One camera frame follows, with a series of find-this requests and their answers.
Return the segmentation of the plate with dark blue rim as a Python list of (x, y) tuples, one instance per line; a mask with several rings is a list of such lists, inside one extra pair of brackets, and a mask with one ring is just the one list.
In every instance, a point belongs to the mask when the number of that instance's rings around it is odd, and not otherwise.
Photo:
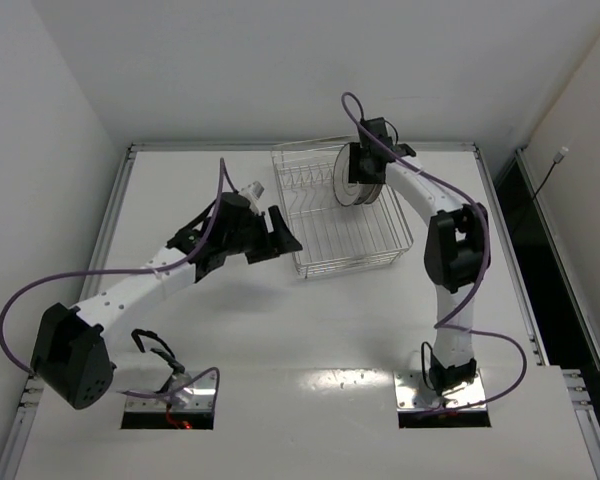
[(364, 203), (372, 204), (382, 191), (383, 184), (381, 182), (380, 174), (382, 173), (383, 163), (381, 156), (371, 147), (368, 148), (365, 167), (369, 180), (371, 181), (371, 186), (368, 188), (368, 195), (366, 196)]

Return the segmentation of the white plate with black rim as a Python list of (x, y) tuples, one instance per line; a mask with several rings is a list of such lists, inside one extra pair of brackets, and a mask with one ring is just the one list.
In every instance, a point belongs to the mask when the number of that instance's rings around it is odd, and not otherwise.
[(352, 154), (359, 152), (356, 142), (345, 144), (339, 151), (332, 175), (332, 187), (335, 199), (342, 207), (370, 204), (375, 186), (352, 182), (349, 179)]

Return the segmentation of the metal wire dish rack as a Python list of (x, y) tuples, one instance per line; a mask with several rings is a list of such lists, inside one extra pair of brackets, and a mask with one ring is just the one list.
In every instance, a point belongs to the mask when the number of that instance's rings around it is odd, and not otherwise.
[(333, 190), (348, 136), (278, 144), (271, 149), (280, 210), (303, 250), (292, 255), (304, 279), (386, 266), (413, 245), (398, 196), (384, 187), (372, 203), (342, 206)]

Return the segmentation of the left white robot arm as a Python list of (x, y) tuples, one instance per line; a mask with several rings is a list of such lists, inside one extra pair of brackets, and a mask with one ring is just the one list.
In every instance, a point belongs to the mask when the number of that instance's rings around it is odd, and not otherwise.
[(259, 183), (220, 191), (139, 269), (119, 269), (121, 281), (72, 307), (56, 303), (43, 314), (30, 366), (76, 410), (94, 404), (122, 365), (110, 346), (135, 321), (171, 295), (222, 267), (233, 255), (250, 264), (299, 252), (278, 206), (259, 210)]

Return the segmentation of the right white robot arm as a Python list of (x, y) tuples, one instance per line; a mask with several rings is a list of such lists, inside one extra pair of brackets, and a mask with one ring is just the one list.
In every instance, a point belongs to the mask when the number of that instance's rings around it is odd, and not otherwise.
[(360, 125), (359, 140), (350, 144), (348, 181), (391, 187), (427, 226), (424, 266), (436, 289), (437, 321), (426, 384), (440, 395), (476, 374), (473, 291), (490, 264), (486, 209), (422, 171), (416, 152), (393, 142), (384, 118)]

